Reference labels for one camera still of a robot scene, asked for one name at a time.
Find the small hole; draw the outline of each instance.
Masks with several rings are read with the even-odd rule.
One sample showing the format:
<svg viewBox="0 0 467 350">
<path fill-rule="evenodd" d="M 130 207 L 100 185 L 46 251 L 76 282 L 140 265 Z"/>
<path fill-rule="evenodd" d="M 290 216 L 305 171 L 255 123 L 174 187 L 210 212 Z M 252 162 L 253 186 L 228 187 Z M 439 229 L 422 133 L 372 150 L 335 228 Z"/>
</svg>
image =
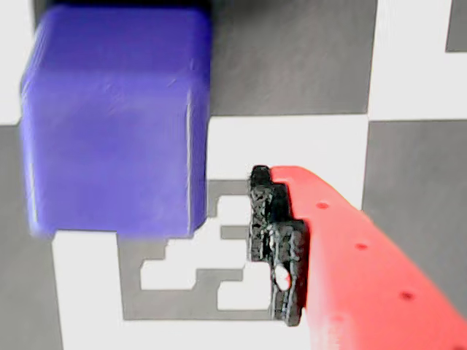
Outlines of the small hole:
<svg viewBox="0 0 467 350">
<path fill-rule="evenodd" d="M 357 243 L 355 245 L 355 248 L 357 248 L 358 250 L 367 250 L 368 249 L 368 246 L 364 243 Z"/>
<path fill-rule="evenodd" d="M 327 208 L 329 208 L 329 204 L 327 204 L 326 202 L 319 202 L 316 206 L 317 206 L 319 209 L 327 209 Z"/>
<path fill-rule="evenodd" d="M 401 298 L 406 300 L 406 301 L 411 301 L 411 300 L 414 300 L 415 295 L 414 295 L 414 293 L 404 291 L 404 292 L 401 293 Z"/>
</svg>

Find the checkerboard pattern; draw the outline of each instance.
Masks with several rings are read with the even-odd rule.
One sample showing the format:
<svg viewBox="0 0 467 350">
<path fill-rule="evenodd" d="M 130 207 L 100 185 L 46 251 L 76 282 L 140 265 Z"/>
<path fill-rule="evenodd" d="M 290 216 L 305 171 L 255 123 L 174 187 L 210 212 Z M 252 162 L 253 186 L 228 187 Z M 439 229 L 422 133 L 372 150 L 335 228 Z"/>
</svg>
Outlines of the checkerboard pattern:
<svg viewBox="0 0 467 350">
<path fill-rule="evenodd" d="M 260 163 L 299 165 L 324 178 L 467 317 L 465 0 L 215 2 L 211 226 L 200 230 L 200 250 L 187 262 L 201 266 L 192 295 L 140 287 L 157 289 L 144 279 L 144 261 L 168 261 L 188 241 L 29 236 L 15 124 L 33 16 L 26 0 L 0 13 L 10 53 L 0 85 L 0 349 L 310 349 L 305 324 L 288 329 L 248 321 L 264 319 L 262 310 L 214 307 L 226 295 L 231 306 L 240 304 L 240 289 L 232 288 L 255 273 L 243 256 L 232 256 L 232 266 L 225 259 L 241 251 L 244 181 Z M 259 128 L 269 135 L 267 147 L 255 138 Z M 220 292 L 227 282 L 236 293 Z M 181 303 L 187 298 L 198 298 L 198 308 Z"/>
</svg>

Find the black gripper pad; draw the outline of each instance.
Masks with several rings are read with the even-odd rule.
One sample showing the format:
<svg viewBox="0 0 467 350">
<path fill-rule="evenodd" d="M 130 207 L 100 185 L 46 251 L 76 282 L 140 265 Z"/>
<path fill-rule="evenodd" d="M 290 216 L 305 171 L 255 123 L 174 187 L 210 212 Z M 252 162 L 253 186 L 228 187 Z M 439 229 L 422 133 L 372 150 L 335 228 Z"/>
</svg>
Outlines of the black gripper pad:
<svg viewBox="0 0 467 350">
<path fill-rule="evenodd" d="M 271 180 L 267 166 L 256 166 L 250 176 L 252 219 L 248 237 L 251 261 L 267 262 L 271 268 L 271 318 L 289 327 L 300 323 L 306 302 L 309 261 L 309 232 L 302 220 L 295 220 L 285 184 Z M 290 287 L 281 290 L 276 268 L 290 276 Z"/>
</svg>

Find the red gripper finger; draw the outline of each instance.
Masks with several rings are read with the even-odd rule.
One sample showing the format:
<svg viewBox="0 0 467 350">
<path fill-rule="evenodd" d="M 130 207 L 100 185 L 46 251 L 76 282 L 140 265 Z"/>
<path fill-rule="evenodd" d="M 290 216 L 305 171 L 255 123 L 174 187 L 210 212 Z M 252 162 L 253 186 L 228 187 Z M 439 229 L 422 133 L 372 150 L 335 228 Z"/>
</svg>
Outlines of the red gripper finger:
<svg viewBox="0 0 467 350">
<path fill-rule="evenodd" d="M 320 177 L 276 167 L 309 227 L 306 317 L 316 350 L 467 350 L 467 323 L 362 212 Z"/>
</svg>

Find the white surface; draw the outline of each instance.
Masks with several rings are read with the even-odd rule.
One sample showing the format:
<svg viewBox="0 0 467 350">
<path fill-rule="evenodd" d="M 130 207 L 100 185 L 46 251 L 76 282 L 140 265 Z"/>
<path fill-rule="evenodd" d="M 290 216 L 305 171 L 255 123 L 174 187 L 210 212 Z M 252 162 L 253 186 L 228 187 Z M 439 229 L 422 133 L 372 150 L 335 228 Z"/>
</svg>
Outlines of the white surface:
<svg viewBox="0 0 467 350">
<path fill-rule="evenodd" d="M 209 124 L 207 177 L 246 179 L 258 164 L 302 166 L 360 208 L 367 133 L 363 114 L 214 118 Z"/>
<path fill-rule="evenodd" d="M 21 116 L 20 81 L 33 43 L 31 0 L 0 2 L 0 124 L 14 125 Z"/>
<path fill-rule="evenodd" d="M 370 120 L 467 118 L 467 54 L 446 53 L 451 0 L 379 0 Z"/>
</svg>

